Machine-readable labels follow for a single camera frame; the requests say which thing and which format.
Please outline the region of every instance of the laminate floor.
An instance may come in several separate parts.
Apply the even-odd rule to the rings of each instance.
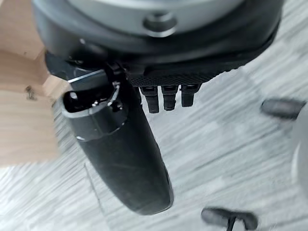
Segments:
[[[204,84],[192,108],[157,115],[145,108],[175,194],[174,205],[154,216],[138,216],[112,195],[56,103],[62,156],[0,169],[0,231],[223,230],[201,221],[204,206],[252,210],[259,231],[306,231],[308,200],[292,174],[292,123],[259,107],[271,96],[308,99],[307,38],[308,0],[288,0],[264,54]]]

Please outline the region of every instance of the gray plastic surface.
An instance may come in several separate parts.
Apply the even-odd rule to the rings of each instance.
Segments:
[[[308,105],[298,115],[293,127],[293,169],[292,177],[298,181],[308,198]]]

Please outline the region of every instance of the black caster wheel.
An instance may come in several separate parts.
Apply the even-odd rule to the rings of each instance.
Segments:
[[[225,227],[232,231],[236,220],[244,223],[246,230],[256,230],[258,219],[251,212],[230,211],[224,208],[204,208],[201,212],[202,220],[210,225]]]
[[[261,112],[274,117],[295,120],[305,105],[306,101],[294,99],[267,99],[261,105]]]

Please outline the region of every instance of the round button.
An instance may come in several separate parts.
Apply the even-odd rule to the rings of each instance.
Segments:
[[[145,33],[151,37],[164,38],[176,32],[177,20],[172,13],[152,13],[143,21]]]

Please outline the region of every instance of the wooden board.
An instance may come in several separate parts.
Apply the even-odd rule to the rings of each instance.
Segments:
[[[0,0],[0,50],[35,60],[44,46],[36,31],[31,0]]]
[[[41,82],[34,61],[0,52],[0,166],[58,156],[51,102]],[[36,101],[27,99],[27,86]]]
[[[36,63],[18,55],[0,52],[0,90],[23,93],[29,85],[36,94],[45,94]]]
[[[48,97],[26,99],[25,93],[0,90],[0,166],[58,156]]]

